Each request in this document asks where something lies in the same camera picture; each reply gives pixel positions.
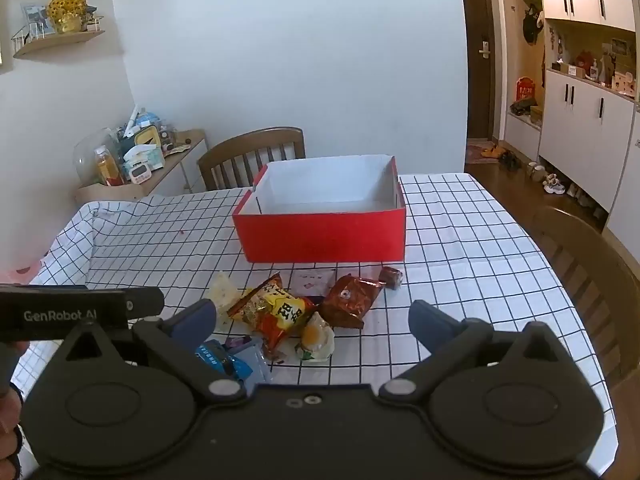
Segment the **person's left hand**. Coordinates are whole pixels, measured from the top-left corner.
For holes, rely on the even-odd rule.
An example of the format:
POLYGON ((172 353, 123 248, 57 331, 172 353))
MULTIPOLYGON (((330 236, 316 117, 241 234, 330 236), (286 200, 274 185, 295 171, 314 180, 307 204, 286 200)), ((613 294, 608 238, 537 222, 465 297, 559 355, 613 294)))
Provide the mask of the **person's left hand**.
POLYGON ((1 480, 20 478, 18 453, 23 446, 20 424, 23 398, 20 389, 11 382, 17 361, 29 347, 27 341, 1 344, 1 480))

